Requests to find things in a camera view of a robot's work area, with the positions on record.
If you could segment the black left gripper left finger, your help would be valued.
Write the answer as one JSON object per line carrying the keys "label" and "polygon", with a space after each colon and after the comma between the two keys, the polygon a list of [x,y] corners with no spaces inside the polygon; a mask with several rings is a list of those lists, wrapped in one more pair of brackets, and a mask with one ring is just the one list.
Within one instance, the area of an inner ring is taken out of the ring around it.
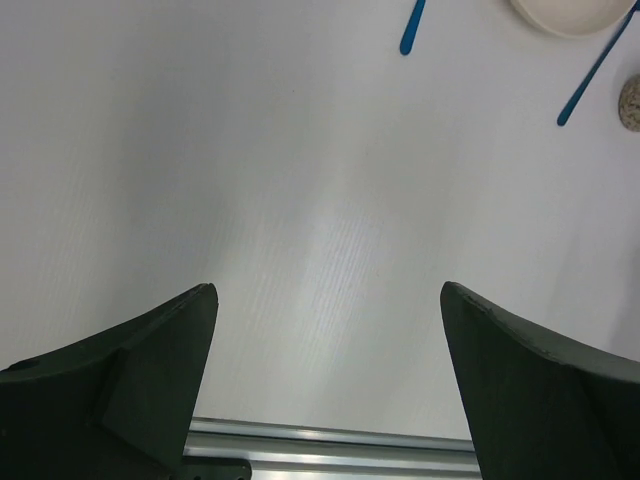
{"label": "black left gripper left finger", "polygon": [[200,284],[1,372],[4,479],[168,479],[178,470],[218,312]]}

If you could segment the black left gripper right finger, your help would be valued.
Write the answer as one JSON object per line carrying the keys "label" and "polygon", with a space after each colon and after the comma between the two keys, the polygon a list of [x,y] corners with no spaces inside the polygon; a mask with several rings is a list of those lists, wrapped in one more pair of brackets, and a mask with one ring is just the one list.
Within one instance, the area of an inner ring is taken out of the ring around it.
{"label": "black left gripper right finger", "polygon": [[636,479],[639,364],[447,282],[446,341],[485,479]]}

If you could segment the blue metal spoon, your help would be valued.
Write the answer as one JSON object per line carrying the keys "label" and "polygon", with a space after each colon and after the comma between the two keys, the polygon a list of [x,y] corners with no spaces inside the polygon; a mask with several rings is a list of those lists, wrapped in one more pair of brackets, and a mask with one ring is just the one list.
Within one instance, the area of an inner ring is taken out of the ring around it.
{"label": "blue metal spoon", "polygon": [[569,100],[567,101],[565,106],[560,111],[559,115],[556,118],[556,125],[558,127],[564,127],[567,124],[567,122],[569,121],[574,109],[576,108],[576,106],[578,105],[578,103],[581,100],[582,96],[586,92],[586,90],[587,90],[588,86],[590,85],[591,81],[594,79],[594,77],[595,77],[596,73],[598,72],[599,68],[602,66],[602,64],[606,60],[607,56],[611,53],[611,51],[613,50],[614,46],[619,41],[620,37],[623,35],[625,30],[629,26],[630,22],[632,21],[634,15],[638,11],[639,11],[639,2],[636,1],[634,3],[634,5],[631,7],[630,11],[625,15],[625,17],[622,20],[620,26],[618,27],[616,32],[612,35],[612,37],[610,38],[610,40],[608,41],[608,43],[604,47],[603,51],[601,52],[601,54],[596,59],[595,63],[592,65],[590,70],[587,72],[587,74],[584,77],[584,79],[581,81],[581,83],[578,85],[578,87],[576,88],[574,93],[571,95],[571,97],[569,98]]}

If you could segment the blue metal fork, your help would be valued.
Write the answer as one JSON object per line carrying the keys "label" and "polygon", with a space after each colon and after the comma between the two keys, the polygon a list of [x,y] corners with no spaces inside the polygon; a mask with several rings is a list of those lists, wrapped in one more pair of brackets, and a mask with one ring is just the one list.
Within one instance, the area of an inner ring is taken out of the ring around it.
{"label": "blue metal fork", "polygon": [[425,0],[416,0],[414,4],[399,44],[399,52],[403,56],[409,55],[412,51],[425,5]]}

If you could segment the cream round plate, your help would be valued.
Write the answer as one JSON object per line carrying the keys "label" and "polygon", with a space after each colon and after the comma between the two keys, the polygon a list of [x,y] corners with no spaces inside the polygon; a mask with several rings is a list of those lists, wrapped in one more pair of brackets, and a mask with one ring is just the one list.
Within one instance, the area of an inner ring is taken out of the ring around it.
{"label": "cream round plate", "polygon": [[572,39],[610,28],[635,5],[632,0],[511,0],[510,3],[533,27]]}

